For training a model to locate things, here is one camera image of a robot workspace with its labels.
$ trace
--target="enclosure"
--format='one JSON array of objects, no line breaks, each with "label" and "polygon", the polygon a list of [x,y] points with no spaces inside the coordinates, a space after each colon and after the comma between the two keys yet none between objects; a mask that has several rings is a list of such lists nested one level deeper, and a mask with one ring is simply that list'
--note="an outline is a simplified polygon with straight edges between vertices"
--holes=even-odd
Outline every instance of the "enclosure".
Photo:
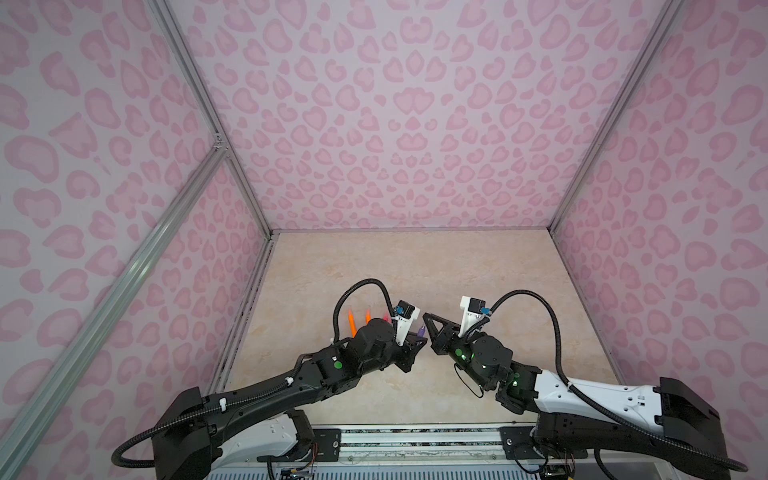
[{"label": "enclosure", "polygon": [[[328,345],[367,277],[454,321],[540,293],[568,375],[684,381],[765,478],[766,25],[760,0],[4,2],[0,478],[155,478],[112,450]],[[347,309],[385,312],[360,290],[343,336]],[[554,369],[535,300],[486,330]],[[303,410],[535,421],[451,369],[427,347]]]}]

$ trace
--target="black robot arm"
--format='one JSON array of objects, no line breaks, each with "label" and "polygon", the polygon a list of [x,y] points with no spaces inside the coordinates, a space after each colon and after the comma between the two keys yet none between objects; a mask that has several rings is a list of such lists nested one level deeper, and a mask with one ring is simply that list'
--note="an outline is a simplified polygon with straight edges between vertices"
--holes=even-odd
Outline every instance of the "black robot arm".
[{"label": "black robot arm", "polygon": [[[418,315],[418,309],[403,301],[391,310],[403,329],[410,325],[405,319],[412,319],[412,313]],[[294,407],[352,389],[363,375],[393,363],[410,372],[425,344],[426,338],[405,332],[396,337],[392,324],[371,319],[354,338],[303,354],[293,369],[271,379],[205,397],[197,387],[185,390],[155,427],[115,449],[112,462],[125,468],[155,468],[157,480],[202,480],[211,463],[222,455],[221,445],[237,433]],[[154,460],[123,456],[146,439],[152,439]]]}]

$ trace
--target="orange marker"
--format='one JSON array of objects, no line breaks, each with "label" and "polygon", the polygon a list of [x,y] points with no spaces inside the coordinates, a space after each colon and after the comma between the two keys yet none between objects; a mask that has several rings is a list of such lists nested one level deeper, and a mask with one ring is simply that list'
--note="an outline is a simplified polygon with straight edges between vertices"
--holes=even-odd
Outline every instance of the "orange marker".
[{"label": "orange marker", "polygon": [[352,336],[357,335],[357,328],[355,328],[355,317],[352,316],[352,310],[349,310],[349,328],[352,329]]}]

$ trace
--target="aluminum frame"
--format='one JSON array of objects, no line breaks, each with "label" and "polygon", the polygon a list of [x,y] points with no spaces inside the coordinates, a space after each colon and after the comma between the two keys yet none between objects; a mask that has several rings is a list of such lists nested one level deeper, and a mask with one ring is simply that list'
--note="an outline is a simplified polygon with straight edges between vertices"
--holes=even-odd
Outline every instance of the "aluminum frame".
[{"label": "aluminum frame", "polygon": [[608,110],[608,115],[606,115],[605,120],[603,120],[597,134],[594,136],[592,143],[587,149],[584,161],[581,162],[573,180],[565,191],[565,195],[563,195],[562,202],[560,202],[558,209],[552,217],[552,222],[550,222],[548,229],[552,232],[553,236],[563,225],[563,220],[568,215],[568,211],[575,202],[577,194],[584,186],[587,174],[589,174],[592,167],[598,162],[603,146],[613,133],[618,122],[624,116],[624,112],[629,107],[635,92],[640,88],[651,63],[653,63],[661,52],[664,42],[669,37],[674,22],[680,17],[679,14],[685,3],[686,0],[667,0],[661,7],[661,13],[656,17],[656,21],[653,27],[651,27],[650,33],[646,37],[643,47],[640,49],[640,53],[637,55],[637,58],[635,58],[634,63],[629,70],[627,79],[624,80],[624,83],[621,85],[621,89]]},{"label": "aluminum frame", "polygon": [[214,147],[171,201],[157,225],[134,253],[123,273],[85,321],[77,336],[54,364],[35,394],[24,405],[0,444],[0,480],[21,472],[45,433],[69,400],[80,378],[107,341],[136,293],[151,274],[181,224],[231,153]]},{"label": "aluminum frame", "polygon": [[229,381],[230,372],[234,366],[237,351],[240,349],[240,344],[247,331],[247,326],[250,324],[250,319],[253,316],[253,308],[256,306],[256,300],[261,291],[261,285],[264,276],[266,275],[266,268],[272,257],[275,240],[276,235],[273,235],[272,240],[267,240],[264,242],[264,245],[262,245],[259,259],[253,267],[251,278],[249,278],[246,287],[246,293],[243,295],[240,308],[237,310],[237,317],[227,334],[227,340],[224,342],[224,348],[219,357],[216,370],[214,371],[214,377],[208,386],[206,395],[215,392],[223,392],[227,388],[227,382]]},{"label": "aluminum frame", "polygon": [[257,219],[262,234],[265,238],[269,239],[272,235],[272,230],[266,221],[264,212],[261,210],[261,206],[256,197],[256,192],[253,191],[253,187],[248,181],[248,177],[243,169],[242,160],[231,147],[232,142],[216,112],[214,103],[205,86],[205,82],[203,81],[200,72],[197,70],[194,57],[189,49],[189,45],[187,45],[187,42],[184,40],[184,34],[181,31],[181,26],[176,18],[176,14],[174,14],[174,10],[168,4],[167,0],[147,0],[147,4],[154,14],[160,30],[163,31],[168,46],[181,67],[184,78],[186,78],[187,83],[190,85],[192,94],[200,105],[200,112],[205,117],[211,133],[216,138],[217,144],[225,150],[231,150],[232,155],[227,159],[227,163],[230,165],[230,169],[233,172],[238,188],[240,188],[240,192],[242,192],[243,197],[246,199],[246,204],[253,213],[253,216]]},{"label": "aluminum frame", "polygon": [[273,230],[275,233],[381,233],[381,232],[488,232],[500,230],[547,230],[546,225],[516,227],[383,227],[383,228],[298,228]]},{"label": "aluminum frame", "polygon": [[554,244],[554,249],[557,250],[558,255],[560,256],[560,261],[563,263],[565,271],[568,273],[568,278],[571,280],[571,285],[573,285],[574,290],[576,290],[576,295],[581,302],[581,307],[584,309],[584,313],[587,314],[587,318],[589,319],[589,323],[592,325],[594,334],[598,338],[600,346],[603,347],[603,353],[605,353],[605,358],[608,359],[608,363],[611,365],[611,369],[614,371],[614,375],[616,375],[620,385],[628,385],[627,379],[624,377],[624,374],[619,368],[619,362],[616,360],[616,357],[614,357],[614,354],[611,351],[609,346],[610,343],[604,337],[602,329],[599,328],[598,323],[595,321],[596,319],[593,318],[593,316],[589,313],[589,303],[587,302],[587,297],[584,295],[584,292],[581,291],[581,288],[579,287],[579,284],[576,281],[574,273],[571,271],[571,267],[568,265],[568,262],[565,261],[565,255],[560,250],[560,246],[558,245],[557,240],[554,238],[554,234],[552,234],[552,243]]}]

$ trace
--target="pink leopard print wall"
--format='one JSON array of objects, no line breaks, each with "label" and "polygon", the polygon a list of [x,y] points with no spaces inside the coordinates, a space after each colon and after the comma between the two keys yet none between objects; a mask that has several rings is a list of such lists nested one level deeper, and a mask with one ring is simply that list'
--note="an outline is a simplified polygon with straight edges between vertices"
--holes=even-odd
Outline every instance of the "pink leopard print wall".
[{"label": "pink leopard print wall", "polygon": [[557,237],[629,382],[682,379],[768,475],[768,5],[692,2]]},{"label": "pink leopard print wall", "polygon": [[548,225],[661,0],[176,0],[278,229]]},{"label": "pink leopard print wall", "polygon": [[[207,388],[261,245],[222,166],[19,478],[154,478],[114,467],[112,450],[153,426],[182,390]],[[151,458],[151,449],[127,455]]]},{"label": "pink leopard print wall", "polygon": [[0,436],[211,146],[141,0],[0,5]]}]

